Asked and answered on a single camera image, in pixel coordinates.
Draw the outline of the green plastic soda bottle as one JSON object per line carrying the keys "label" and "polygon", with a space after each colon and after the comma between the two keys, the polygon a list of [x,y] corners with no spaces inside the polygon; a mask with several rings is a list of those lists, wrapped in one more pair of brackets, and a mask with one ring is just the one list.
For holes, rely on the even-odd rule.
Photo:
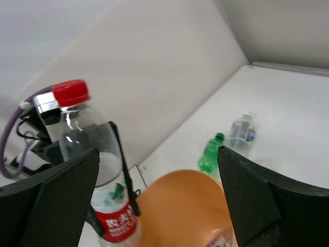
{"label": "green plastic soda bottle", "polygon": [[203,151],[202,156],[198,160],[198,167],[201,172],[211,174],[218,170],[218,148],[224,145],[225,136],[223,133],[216,133],[215,137],[210,139]]}

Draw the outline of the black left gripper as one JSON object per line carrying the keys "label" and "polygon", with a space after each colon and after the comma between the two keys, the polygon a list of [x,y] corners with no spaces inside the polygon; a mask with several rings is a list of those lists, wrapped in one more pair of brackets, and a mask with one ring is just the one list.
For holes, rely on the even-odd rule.
{"label": "black left gripper", "polygon": [[[59,108],[39,113],[37,108],[25,110],[20,116],[21,124],[27,123],[37,131],[35,143],[32,145],[31,152],[43,160],[39,168],[48,169],[51,166],[61,164],[63,156],[61,154],[59,138],[61,134],[61,111]],[[82,136],[84,143],[78,147],[78,151],[73,156],[78,155],[91,148],[97,148],[100,152],[100,161],[105,160],[105,155],[110,154],[109,159],[120,161],[122,158],[122,168],[124,179],[127,186],[129,200],[136,216],[141,212],[137,203],[137,198],[141,194],[140,189],[134,189],[133,180],[131,179],[129,169],[126,164],[119,131],[117,125],[110,121],[102,124],[84,123],[82,130],[72,130],[68,137],[76,138]]]}

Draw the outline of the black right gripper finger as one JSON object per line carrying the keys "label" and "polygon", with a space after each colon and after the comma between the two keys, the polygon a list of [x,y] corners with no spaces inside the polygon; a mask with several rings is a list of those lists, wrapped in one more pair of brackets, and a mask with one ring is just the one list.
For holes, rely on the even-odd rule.
{"label": "black right gripper finger", "polygon": [[78,246],[98,171],[90,149],[1,187],[1,246]]}
{"label": "black right gripper finger", "polygon": [[86,222],[94,229],[98,236],[103,236],[104,229],[103,226],[96,215],[96,211],[90,205],[87,215],[86,215]]}
{"label": "black right gripper finger", "polygon": [[217,161],[238,246],[328,246],[328,189],[258,165],[226,146]]}

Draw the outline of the clear bottle blue yellow label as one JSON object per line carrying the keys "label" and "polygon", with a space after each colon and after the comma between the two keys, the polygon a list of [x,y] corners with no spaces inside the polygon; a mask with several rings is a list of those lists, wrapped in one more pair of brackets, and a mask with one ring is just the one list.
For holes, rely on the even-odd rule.
{"label": "clear bottle blue yellow label", "polygon": [[236,119],[230,128],[228,146],[233,151],[247,157],[256,137],[254,113],[246,111]]}

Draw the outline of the clear bottle red label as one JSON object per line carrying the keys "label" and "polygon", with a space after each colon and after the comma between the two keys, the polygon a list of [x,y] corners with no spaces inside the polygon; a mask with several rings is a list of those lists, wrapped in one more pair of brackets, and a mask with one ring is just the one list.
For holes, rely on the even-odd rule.
{"label": "clear bottle red label", "polygon": [[100,111],[92,106],[84,80],[52,88],[61,110],[59,146],[65,161],[89,150],[99,151],[99,172],[91,206],[103,234],[100,246],[138,246],[141,226],[133,211],[116,136]]}

